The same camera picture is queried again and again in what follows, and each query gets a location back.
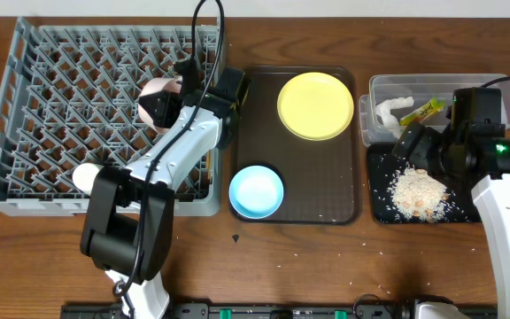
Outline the white small plate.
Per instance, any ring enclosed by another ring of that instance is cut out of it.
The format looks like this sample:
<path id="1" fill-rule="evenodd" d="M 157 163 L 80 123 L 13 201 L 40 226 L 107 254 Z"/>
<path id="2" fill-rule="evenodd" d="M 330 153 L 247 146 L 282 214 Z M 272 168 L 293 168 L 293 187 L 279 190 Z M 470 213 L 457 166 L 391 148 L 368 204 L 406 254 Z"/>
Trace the white small plate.
<path id="1" fill-rule="evenodd" d="M 180 95 L 180 91 L 182 88 L 181 85 L 182 78 L 155 78 L 149 81 L 144 87 L 139 97 L 149 95 L 152 93 L 159 92 L 161 90 L 170 91 L 173 93 L 178 93 Z M 169 129 L 154 129 L 159 134 L 165 134 Z"/>

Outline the green orange snack wrapper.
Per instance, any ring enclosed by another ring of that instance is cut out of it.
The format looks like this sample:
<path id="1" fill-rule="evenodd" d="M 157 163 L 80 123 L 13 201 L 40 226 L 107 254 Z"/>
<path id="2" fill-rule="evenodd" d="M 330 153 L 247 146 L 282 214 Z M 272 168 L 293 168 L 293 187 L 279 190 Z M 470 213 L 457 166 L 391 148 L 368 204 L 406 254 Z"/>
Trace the green orange snack wrapper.
<path id="1" fill-rule="evenodd" d="M 412 122 L 423 122 L 432 115 L 441 112 L 445 107 L 445 101 L 431 98 L 426 104 L 415 109 L 399 120 L 401 126 L 408 126 Z"/>

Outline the rice food scraps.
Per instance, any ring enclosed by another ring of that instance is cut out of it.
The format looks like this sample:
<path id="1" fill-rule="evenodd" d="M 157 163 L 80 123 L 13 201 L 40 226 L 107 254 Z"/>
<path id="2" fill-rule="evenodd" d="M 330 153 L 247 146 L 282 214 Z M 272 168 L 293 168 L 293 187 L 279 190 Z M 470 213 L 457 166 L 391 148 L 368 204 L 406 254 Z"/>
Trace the rice food scraps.
<path id="1" fill-rule="evenodd" d="M 405 167 L 397 170 L 389 183 L 387 207 L 405 221 L 438 222 L 444 219 L 450 193 L 426 170 Z"/>

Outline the wooden chopstick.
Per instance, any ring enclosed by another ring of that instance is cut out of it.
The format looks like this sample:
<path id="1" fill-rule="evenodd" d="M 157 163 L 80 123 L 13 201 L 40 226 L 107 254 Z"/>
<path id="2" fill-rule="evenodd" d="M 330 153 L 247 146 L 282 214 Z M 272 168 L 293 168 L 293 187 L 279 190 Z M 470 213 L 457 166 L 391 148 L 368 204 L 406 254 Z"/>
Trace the wooden chopstick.
<path id="1" fill-rule="evenodd" d="M 206 181 L 211 184 L 212 183 L 212 163 L 213 156 L 212 151 L 209 151 L 206 154 L 205 166 L 206 166 Z"/>

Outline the white cup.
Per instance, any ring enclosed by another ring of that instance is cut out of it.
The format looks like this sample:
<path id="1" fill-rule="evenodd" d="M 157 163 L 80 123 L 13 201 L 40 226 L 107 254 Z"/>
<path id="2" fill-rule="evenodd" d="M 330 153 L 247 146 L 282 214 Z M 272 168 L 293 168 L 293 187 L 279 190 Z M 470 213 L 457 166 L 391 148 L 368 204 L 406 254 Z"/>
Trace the white cup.
<path id="1" fill-rule="evenodd" d="M 72 179 L 74 186 L 83 193 L 90 195 L 94 181 L 103 166 L 94 163 L 80 164 L 73 170 Z"/>

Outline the yellow plate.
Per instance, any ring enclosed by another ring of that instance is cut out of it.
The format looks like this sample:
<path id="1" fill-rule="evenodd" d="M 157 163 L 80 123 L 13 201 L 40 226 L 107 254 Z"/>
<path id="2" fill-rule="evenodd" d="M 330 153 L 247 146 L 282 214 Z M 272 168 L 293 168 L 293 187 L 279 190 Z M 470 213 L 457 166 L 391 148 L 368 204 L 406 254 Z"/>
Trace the yellow plate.
<path id="1" fill-rule="evenodd" d="M 309 72 L 294 76 L 281 88 L 277 112 L 295 136 L 323 141 L 340 135 L 352 122 L 353 96 L 335 76 Z"/>

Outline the light blue bowl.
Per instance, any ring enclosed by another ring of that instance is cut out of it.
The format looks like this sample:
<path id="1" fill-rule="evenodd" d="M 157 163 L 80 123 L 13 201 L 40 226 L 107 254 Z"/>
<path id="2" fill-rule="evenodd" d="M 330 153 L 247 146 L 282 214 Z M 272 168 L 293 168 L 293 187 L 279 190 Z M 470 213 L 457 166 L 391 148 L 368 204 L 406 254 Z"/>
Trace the light blue bowl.
<path id="1" fill-rule="evenodd" d="M 258 220 L 279 209 L 284 193 L 282 178 L 273 169 L 249 166 L 239 170 L 231 179 L 228 198 L 240 216 Z"/>

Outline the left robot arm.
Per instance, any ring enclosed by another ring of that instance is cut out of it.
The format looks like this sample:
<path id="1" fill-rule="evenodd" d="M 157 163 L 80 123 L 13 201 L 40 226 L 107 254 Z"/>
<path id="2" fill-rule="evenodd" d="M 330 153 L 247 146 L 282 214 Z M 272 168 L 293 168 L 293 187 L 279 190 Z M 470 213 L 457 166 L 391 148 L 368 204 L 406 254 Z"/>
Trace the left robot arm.
<path id="1" fill-rule="evenodd" d="M 250 81 L 225 67 L 212 87 L 197 76 L 155 78 L 137 99 L 139 116 L 163 136 L 123 168 L 80 164 L 75 186 L 89 195 L 81 253 L 114 282 L 125 318 L 161 318 L 168 305 L 160 270 L 172 244 L 175 193 L 214 148 L 230 144 Z"/>

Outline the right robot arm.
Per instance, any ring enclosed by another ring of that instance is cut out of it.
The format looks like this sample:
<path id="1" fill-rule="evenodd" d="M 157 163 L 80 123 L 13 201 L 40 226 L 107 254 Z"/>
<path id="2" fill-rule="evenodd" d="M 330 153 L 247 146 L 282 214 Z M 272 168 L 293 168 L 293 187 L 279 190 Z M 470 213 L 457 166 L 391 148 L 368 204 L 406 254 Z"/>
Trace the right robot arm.
<path id="1" fill-rule="evenodd" d="M 498 317 L 510 318 L 510 139 L 501 101 L 499 89 L 457 89 L 443 132 L 413 122 L 392 152 L 454 191 L 470 193 L 491 255 Z"/>

